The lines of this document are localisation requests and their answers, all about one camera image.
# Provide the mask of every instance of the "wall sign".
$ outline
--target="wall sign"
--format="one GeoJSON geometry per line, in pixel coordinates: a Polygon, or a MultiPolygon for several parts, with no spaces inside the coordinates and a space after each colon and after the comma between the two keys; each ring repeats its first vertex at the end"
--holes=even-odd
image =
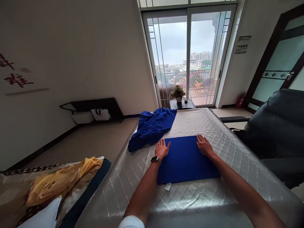
{"type": "Polygon", "coordinates": [[[16,68],[15,63],[0,53],[0,85],[5,94],[24,93],[48,89],[31,75],[27,68],[16,68]]]}
{"type": "Polygon", "coordinates": [[[237,48],[235,49],[235,54],[244,54],[247,52],[247,47],[251,36],[240,36],[238,38],[237,48]]]}

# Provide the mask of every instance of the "tag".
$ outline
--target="tag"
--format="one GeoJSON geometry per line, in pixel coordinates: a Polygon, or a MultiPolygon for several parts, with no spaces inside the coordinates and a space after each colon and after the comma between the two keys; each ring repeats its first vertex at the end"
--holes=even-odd
{"type": "Polygon", "coordinates": [[[171,188],[171,184],[172,184],[172,183],[167,183],[167,184],[166,184],[166,187],[165,187],[165,189],[166,189],[167,191],[170,191],[170,188],[171,188]]]}

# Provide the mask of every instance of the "notice sign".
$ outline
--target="notice sign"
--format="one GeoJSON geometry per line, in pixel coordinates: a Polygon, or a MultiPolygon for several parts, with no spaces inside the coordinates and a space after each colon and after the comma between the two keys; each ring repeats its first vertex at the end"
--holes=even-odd
{"type": "Polygon", "coordinates": [[[235,49],[235,54],[244,54],[247,52],[247,47],[251,36],[240,36],[238,38],[237,48],[235,49]]]}

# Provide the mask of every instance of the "glass door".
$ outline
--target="glass door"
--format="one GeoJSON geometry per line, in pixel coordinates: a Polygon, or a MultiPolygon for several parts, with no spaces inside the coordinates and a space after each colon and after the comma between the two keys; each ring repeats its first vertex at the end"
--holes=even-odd
{"type": "Polygon", "coordinates": [[[143,14],[160,107],[176,85],[186,89],[187,11],[143,14]]]}
{"type": "Polygon", "coordinates": [[[244,101],[252,113],[274,92],[288,88],[304,65],[304,16],[297,15],[304,12],[297,13],[295,9],[281,15],[280,26],[276,26],[252,80],[244,101]]]}
{"type": "Polygon", "coordinates": [[[197,107],[214,106],[231,11],[193,8],[191,13],[189,91],[197,107]]]}
{"type": "Polygon", "coordinates": [[[235,5],[143,13],[160,107],[176,85],[196,107],[214,106],[235,5]]]}

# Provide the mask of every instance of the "door frame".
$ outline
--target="door frame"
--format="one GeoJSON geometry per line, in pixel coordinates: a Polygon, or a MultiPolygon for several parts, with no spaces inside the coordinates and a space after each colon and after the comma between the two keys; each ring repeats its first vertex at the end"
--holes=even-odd
{"type": "MultiPolygon", "coordinates": [[[[217,91],[218,91],[218,87],[219,87],[220,79],[221,79],[221,72],[222,72],[222,69],[223,69],[223,66],[224,66],[224,61],[225,61],[225,57],[226,57],[226,52],[227,52],[227,47],[228,47],[228,43],[229,43],[229,39],[230,39],[232,25],[233,25],[233,22],[234,22],[234,16],[235,16],[236,8],[237,8],[237,4],[232,3],[232,4],[214,5],[214,6],[187,7],[187,8],[183,7],[181,9],[171,9],[171,10],[161,10],[161,11],[155,11],[155,10],[147,11],[147,12],[142,11],[144,30],[145,30],[147,44],[148,44],[148,52],[149,52],[148,54],[150,56],[150,64],[152,66],[152,72],[153,72],[152,77],[153,77],[153,81],[155,83],[155,88],[156,88],[157,97],[158,97],[158,103],[159,103],[160,107],[162,107],[162,102],[161,102],[161,98],[160,98],[159,86],[158,86],[158,81],[157,81],[156,67],[155,67],[154,56],[153,56],[153,51],[152,51],[152,43],[151,43],[150,36],[148,36],[150,31],[149,31],[149,26],[148,26],[147,19],[151,16],[153,16],[153,17],[187,16],[187,58],[186,58],[186,60],[187,60],[187,67],[186,67],[186,69],[187,69],[186,70],[187,86],[186,86],[186,90],[189,90],[190,54],[191,54],[190,53],[190,47],[191,47],[191,16],[192,16],[192,14],[231,11],[230,21],[229,21],[229,24],[228,24],[228,31],[227,31],[225,45],[224,45],[224,49],[223,49],[223,55],[222,55],[222,59],[221,59],[221,65],[220,65],[220,69],[219,69],[219,73],[218,73],[218,80],[217,80],[217,84],[216,84],[216,87],[215,87],[215,90],[214,90],[213,103],[196,106],[197,108],[200,108],[200,107],[214,106],[215,105],[217,91]]],[[[216,37],[217,37],[218,33],[219,33],[219,30],[215,31],[215,36],[216,37]]],[[[216,46],[216,42],[213,44],[213,50],[212,50],[213,52],[215,50],[215,46],[216,46]]],[[[218,60],[214,58],[214,53],[212,53],[211,65],[212,64],[217,65],[218,64],[217,61],[218,60]]]]}
{"type": "MultiPolygon", "coordinates": [[[[271,35],[271,38],[267,44],[267,47],[264,51],[264,54],[260,60],[260,63],[257,67],[257,70],[253,76],[253,79],[251,81],[251,84],[249,86],[249,89],[246,93],[246,97],[244,99],[244,102],[242,104],[242,107],[246,110],[248,110],[249,112],[251,113],[255,113],[256,110],[248,107],[248,104],[249,103],[252,103],[254,105],[257,105],[257,106],[262,106],[264,103],[261,102],[261,101],[258,101],[256,99],[253,99],[252,96],[263,76],[263,73],[264,71],[266,70],[266,67],[278,45],[278,43],[281,41],[281,40],[285,40],[285,39],[289,39],[289,38],[292,38],[292,37],[296,37],[296,36],[299,36],[299,34],[296,34],[297,30],[299,29],[289,29],[289,30],[286,30],[285,31],[285,27],[287,25],[287,23],[292,20],[292,19],[295,19],[297,17],[300,17],[300,16],[303,16],[304,15],[304,4],[302,5],[299,5],[285,13],[282,13],[279,20],[278,20],[278,23],[276,24],[275,26],[275,29],[271,35]]],[[[303,31],[303,35],[304,35],[304,25],[300,26],[302,27],[302,31],[303,31]]],[[[283,85],[281,86],[280,89],[283,89],[283,88],[289,88],[290,85],[292,84],[292,82],[294,81],[294,79],[296,78],[296,76],[299,74],[299,72],[301,71],[301,69],[303,68],[304,66],[304,52],[303,54],[301,55],[301,57],[298,59],[297,63],[295,64],[295,66],[293,67],[293,69],[291,70],[291,72],[294,72],[292,75],[291,75],[291,78],[289,80],[285,80],[283,85]]]]}

